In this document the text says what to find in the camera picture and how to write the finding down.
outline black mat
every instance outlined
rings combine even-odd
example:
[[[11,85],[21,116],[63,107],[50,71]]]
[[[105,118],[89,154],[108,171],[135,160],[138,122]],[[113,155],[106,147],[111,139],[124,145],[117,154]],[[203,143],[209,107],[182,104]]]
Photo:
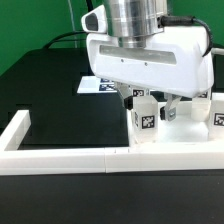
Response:
[[[126,111],[113,94],[78,95],[86,49],[34,50],[0,77],[0,128],[18,109],[32,127],[20,149],[128,146]]]

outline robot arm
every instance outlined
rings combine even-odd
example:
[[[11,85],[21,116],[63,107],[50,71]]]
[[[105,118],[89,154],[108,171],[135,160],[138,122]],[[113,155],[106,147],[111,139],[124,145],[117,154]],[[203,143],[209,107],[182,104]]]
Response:
[[[104,0],[82,18],[82,26],[90,33],[94,74],[166,93],[165,119],[173,120],[182,96],[194,98],[212,87],[212,45],[207,26],[190,26],[194,17],[166,15],[166,0]]]

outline cable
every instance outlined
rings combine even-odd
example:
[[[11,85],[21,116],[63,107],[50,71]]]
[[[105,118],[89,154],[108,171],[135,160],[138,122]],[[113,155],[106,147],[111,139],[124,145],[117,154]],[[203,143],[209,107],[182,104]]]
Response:
[[[72,23],[72,30],[75,32],[76,28],[75,28],[75,21],[74,21],[74,11],[72,8],[72,3],[71,0],[68,0],[68,6],[69,6],[69,11],[70,11],[70,17],[71,17],[71,23]]]
[[[75,36],[75,35],[79,35],[79,34],[86,34],[86,32],[84,32],[84,31],[77,31],[77,32],[69,32],[69,33],[65,33],[65,34],[59,35],[59,36],[55,37],[54,39],[52,39],[49,43],[45,44],[43,46],[43,49],[48,49],[53,43],[58,42],[58,40],[60,40],[62,38]]]
[[[86,0],[86,4],[88,7],[88,12],[91,12],[93,10],[93,3],[91,0]]]
[[[208,47],[203,54],[205,57],[213,47],[213,35],[209,26],[202,20],[196,19],[194,16],[162,16],[158,21],[159,28],[165,26],[192,26],[193,24],[199,24],[206,29],[208,34]]]
[[[206,29],[207,34],[208,34],[209,44],[208,44],[208,48],[207,48],[206,52],[203,55],[203,57],[204,57],[204,56],[206,56],[212,50],[212,47],[213,47],[213,35],[212,35],[212,31],[211,31],[211,29],[209,28],[209,26],[204,21],[202,21],[200,19],[194,18],[194,22],[200,24],[201,26],[203,26]]]

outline white block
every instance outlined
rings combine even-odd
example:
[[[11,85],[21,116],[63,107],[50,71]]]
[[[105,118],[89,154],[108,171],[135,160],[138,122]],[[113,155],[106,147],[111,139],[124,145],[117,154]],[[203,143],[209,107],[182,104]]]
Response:
[[[211,114],[209,120],[209,139],[224,139],[224,94],[212,95]]]
[[[156,141],[158,132],[158,102],[153,96],[133,98],[134,136],[138,143]]]
[[[30,125],[29,111],[19,110],[0,137],[0,151],[17,150]]]

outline sticker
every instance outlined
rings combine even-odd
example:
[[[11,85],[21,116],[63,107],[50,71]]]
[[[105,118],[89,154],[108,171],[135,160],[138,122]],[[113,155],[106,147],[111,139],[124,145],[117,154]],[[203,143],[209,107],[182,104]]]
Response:
[[[155,116],[142,117],[142,129],[154,128]]]
[[[114,84],[101,84],[99,87],[99,91],[101,92],[115,91]]]
[[[214,125],[224,127],[224,114],[215,114]]]
[[[144,90],[134,89],[133,90],[133,97],[140,97],[140,96],[144,96]]]

